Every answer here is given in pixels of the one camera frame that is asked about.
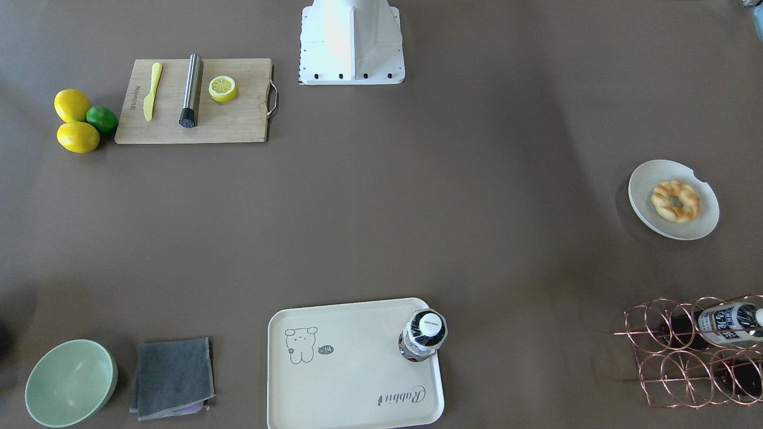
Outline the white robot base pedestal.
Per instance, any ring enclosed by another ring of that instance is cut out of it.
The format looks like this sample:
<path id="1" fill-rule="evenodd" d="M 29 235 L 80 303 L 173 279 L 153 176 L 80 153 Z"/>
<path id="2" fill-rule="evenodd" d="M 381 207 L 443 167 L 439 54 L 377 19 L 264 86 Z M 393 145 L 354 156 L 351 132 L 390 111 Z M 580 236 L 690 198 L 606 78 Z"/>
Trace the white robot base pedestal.
<path id="1" fill-rule="evenodd" d="M 302 9 L 298 82 L 395 85 L 404 82 L 399 9 L 387 1 L 314 1 Z"/>

